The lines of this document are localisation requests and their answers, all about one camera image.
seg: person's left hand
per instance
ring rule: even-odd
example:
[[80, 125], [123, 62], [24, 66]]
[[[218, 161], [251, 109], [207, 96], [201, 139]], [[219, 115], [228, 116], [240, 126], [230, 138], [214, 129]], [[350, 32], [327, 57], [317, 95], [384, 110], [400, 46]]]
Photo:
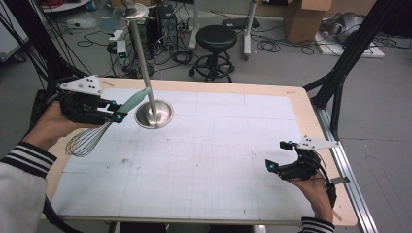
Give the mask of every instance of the person's left hand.
[[66, 137], [76, 129], [97, 127], [100, 125], [75, 123], [67, 119], [60, 110], [60, 103], [54, 101], [22, 141], [48, 150], [57, 143], [59, 138]]

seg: sleeve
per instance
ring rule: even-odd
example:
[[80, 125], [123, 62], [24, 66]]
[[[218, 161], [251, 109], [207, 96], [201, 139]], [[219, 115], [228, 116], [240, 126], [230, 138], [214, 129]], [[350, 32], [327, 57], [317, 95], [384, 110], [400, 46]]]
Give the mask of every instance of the sleeve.
[[20, 142], [0, 160], [0, 232], [36, 232], [46, 198], [46, 174], [56, 161]]
[[321, 220], [314, 217], [304, 216], [302, 218], [303, 233], [305, 232], [322, 232], [333, 233], [334, 225], [328, 221]]

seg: person's right hand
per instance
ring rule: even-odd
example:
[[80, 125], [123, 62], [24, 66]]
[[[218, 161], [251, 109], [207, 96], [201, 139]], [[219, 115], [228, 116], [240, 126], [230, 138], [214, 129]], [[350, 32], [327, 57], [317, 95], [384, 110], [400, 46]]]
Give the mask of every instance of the person's right hand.
[[327, 197], [326, 184], [319, 174], [316, 174], [309, 180], [294, 179], [288, 180], [288, 182], [302, 191], [312, 206], [315, 218], [333, 223], [333, 211]]

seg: whisk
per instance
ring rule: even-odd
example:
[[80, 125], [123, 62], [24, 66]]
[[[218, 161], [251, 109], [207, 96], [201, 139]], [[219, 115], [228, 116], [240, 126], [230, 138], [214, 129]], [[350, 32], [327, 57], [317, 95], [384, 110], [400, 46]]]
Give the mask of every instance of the whisk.
[[[127, 114], [130, 110], [140, 104], [150, 91], [151, 89], [146, 87], [135, 93], [116, 110], [116, 113]], [[74, 136], [66, 146], [66, 154], [78, 157], [89, 155], [112, 123], [113, 122], [109, 120], [98, 128], [89, 128]]]

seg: black stool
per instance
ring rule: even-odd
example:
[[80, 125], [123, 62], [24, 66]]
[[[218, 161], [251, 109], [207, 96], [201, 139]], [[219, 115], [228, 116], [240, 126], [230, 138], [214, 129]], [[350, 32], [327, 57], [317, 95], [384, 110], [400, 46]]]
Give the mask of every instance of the black stool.
[[196, 34], [196, 42], [212, 54], [200, 57], [189, 70], [189, 75], [193, 76], [194, 70], [196, 70], [197, 73], [205, 77], [205, 82], [227, 77], [232, 83], [229, 73], [234, 71], [234, 66], [230, 62], [227, 50], [232, 48], [236, 41], [236, 33], [226, 26], [211, 25], [200, 28]]

